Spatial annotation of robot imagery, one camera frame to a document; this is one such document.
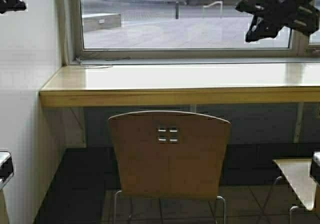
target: railing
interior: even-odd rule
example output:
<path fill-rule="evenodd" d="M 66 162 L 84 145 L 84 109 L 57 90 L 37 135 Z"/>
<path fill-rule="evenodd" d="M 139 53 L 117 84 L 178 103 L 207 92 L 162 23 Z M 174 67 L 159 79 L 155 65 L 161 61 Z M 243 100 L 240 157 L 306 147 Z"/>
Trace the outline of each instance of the railing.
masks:
<path fill-rule="evenodd" d="M 205 9 L 206 8 L 210 8 L 211 6 L 214 6 L 214 5 L 220 5 L 220 19 L 222 18 L 222 15 L 223 15 L 222 7 L 224 5 L 223 1 L 215 1 L 212 4 L 204 5 L 203 8 L 202 8 L 202 18 L 205 17 Z"/>

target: window frame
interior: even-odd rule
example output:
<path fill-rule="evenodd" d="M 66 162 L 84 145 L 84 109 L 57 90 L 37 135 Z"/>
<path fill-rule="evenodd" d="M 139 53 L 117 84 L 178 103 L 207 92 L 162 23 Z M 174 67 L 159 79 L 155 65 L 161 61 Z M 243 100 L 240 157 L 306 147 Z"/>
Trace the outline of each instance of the window frame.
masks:
<path fill-rule="evenodd" d="M 74 53 L 82 59 L 177 59 L 177 58 L 250 58 L 311 56 L 309 38 L 291 31 L 289 47 L 283 49 L 84 49 L 81 0 L 71 0 Z"/>

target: pavement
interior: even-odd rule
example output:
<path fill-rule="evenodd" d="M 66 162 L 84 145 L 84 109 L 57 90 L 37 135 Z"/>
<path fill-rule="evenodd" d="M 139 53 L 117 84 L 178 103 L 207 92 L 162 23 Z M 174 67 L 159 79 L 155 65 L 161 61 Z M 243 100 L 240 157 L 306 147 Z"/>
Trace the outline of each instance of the pavement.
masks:
<path fill-rule="evenodd" d="M 251 18 L 195 18 L 123 22 L 121 28 L 86 32 L 85 48 L 287 48 L 288 29 L 276 40 L 245 43 Z"/>
<path fill-rule="evenodd" d="M 219 6 L 180 6 L 176 20 L 174 4 L 122 3 L 119 1 L 84 0 L 84 14 L 120 13 L 121 28 L 86 32 L 85 48 L 288 48 L 288 28 L 275 39 L 245 42 L 252 15 L 225 5 L 220 18 Z M 320 34 L 311 39 L 320 42 Z"/>

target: bollard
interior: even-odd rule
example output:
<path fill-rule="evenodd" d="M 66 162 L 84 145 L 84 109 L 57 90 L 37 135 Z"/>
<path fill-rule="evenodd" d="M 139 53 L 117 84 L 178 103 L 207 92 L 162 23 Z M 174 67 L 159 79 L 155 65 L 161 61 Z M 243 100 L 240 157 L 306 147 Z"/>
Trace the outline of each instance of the bollard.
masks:
<path fill-rule="evenodd" d="M 175 7 L 176 7 L 175 19 L 178 20 L 179 19 L 179 2 L 178 1 L 175 3 Z"/>

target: concrete planter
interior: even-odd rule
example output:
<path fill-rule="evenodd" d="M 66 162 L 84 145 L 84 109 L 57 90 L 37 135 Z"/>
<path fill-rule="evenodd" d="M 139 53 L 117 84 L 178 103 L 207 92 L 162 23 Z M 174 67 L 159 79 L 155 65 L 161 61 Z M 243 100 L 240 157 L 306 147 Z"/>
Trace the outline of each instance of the concrete planter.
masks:
<path fill-rule="evenodd" d="M 82 15 L 82 28 L 83 32 L 112 29 L 121 27 L 120 14 L 91 14 Z"/>

